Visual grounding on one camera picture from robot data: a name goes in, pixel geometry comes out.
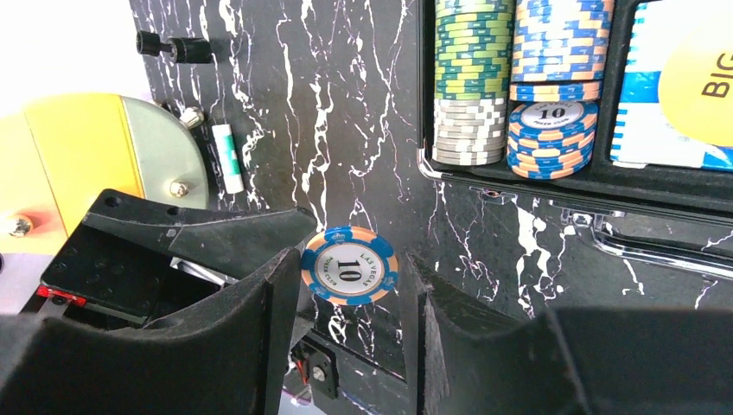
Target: black knob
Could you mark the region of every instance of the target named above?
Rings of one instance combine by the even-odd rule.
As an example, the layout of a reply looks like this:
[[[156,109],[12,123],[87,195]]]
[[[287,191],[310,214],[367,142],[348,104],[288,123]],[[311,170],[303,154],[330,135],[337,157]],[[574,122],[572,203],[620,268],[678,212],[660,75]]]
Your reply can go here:
[[[137,52],[158,56],[161,52],[161,42],[158,33],[150,33],[143,30],[137,32]]]
[[[200,37],[171,37],[170,57],[174,63],[211,63],[211,44]]]

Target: chip stack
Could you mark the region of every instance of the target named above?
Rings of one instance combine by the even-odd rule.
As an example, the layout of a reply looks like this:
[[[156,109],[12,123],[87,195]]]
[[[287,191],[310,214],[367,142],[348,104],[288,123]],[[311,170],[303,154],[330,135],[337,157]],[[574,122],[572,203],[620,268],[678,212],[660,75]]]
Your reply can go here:
[[[507,163],[518,175],[569,176],[592,156],[614,0],[517,0]]]
[[[513,11],[514,0],[436,0],[433,160],[478,166],[503,157]]]
[[[585,167],[593,152],[594,102],[522,104],[509,117],[507,162],[527,179],[551,180]]]

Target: yellow circle label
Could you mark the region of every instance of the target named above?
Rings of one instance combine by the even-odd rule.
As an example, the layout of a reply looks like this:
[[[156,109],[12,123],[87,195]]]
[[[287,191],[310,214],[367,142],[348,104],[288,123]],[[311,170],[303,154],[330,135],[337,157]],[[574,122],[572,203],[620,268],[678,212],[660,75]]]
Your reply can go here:
[[[660,77],[667,120],[698,141],[733,147],[725,126],[733,115],[733,37],[730,15],[703,22],[672,52]]]

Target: blue and orange poker chip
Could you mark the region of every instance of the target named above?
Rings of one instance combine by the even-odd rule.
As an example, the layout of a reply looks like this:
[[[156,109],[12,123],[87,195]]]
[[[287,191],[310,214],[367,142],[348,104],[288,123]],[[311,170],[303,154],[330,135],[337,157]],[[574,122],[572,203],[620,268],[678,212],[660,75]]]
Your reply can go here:
[[[363,227],[333,227],[309,241],[301,276],[318,296],[339,305],[373,303],[398,281],[398,262],[386,239]]]
[[[558,141],[595,129],[594,102],[539,102],[519,105],[509,116],[509,131],[518,138]]]

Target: red light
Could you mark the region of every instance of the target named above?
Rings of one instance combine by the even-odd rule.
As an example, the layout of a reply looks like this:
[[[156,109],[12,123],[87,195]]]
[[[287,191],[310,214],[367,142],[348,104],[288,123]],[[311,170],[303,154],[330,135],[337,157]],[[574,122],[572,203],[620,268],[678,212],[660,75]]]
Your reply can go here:
[[[54,290],[54,289],[48,288],[46,285],[39,286],[35,294],[41,297],[45,297],[45,298],[64,297],[65,299],[69,300],[73,305],[77,307],[84,307],[84,304],[86,304],[86,298],[77,297],[77,296],[68,294],[63,291]]]

